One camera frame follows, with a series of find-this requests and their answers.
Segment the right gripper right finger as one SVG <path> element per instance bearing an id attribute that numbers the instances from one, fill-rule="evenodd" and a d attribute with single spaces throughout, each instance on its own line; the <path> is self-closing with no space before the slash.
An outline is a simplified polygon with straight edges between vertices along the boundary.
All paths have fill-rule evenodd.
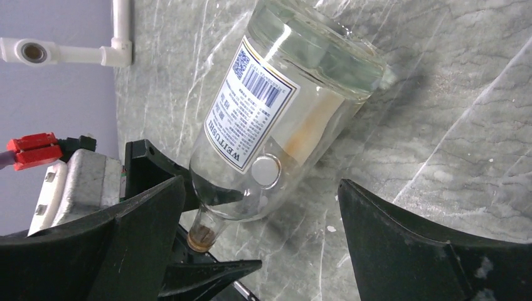
<path id="1" fill-rule="evenodd" d="M 531 245 L 471 235 L 342 179 L 338 198 L 362 300 L 530 300 Z"/>

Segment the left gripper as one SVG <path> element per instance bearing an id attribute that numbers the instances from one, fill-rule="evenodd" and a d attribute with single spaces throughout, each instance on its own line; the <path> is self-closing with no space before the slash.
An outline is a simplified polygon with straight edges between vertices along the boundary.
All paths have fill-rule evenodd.
<path id="1" fill-rule="evenodd" d="M 159 151 L 147 139 L 125 145 L 124 199 L 132 198 L 175 176 L 184 179 L 183 211 L 198 209 L 191 174 Z M 258 300 L 241 278 L 259 270 L 261 260 L 219 261 L 211 253 L 198 253 L 187 242 L 188 231 L 178 226 L 158 300 Z"/>

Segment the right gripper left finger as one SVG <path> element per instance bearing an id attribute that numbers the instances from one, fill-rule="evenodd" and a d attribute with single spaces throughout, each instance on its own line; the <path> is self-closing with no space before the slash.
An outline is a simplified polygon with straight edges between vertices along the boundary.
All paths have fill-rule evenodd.
<path id="1" fill-rule="evenodd" d="M 2 300 L 156 300 L 184 204 L 173 177 L 30 236 L 1 238 Z"/>

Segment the clear bottle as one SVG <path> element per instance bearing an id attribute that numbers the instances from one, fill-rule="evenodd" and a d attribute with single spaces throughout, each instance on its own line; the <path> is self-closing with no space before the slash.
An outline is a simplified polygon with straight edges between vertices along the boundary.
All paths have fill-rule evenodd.
<path id="1" fill-rule="evenodd" d="M 194 144 L 188 245 L 276 210 L 396 75 L 368 40 L 303 1 L 258 1 Z"/>

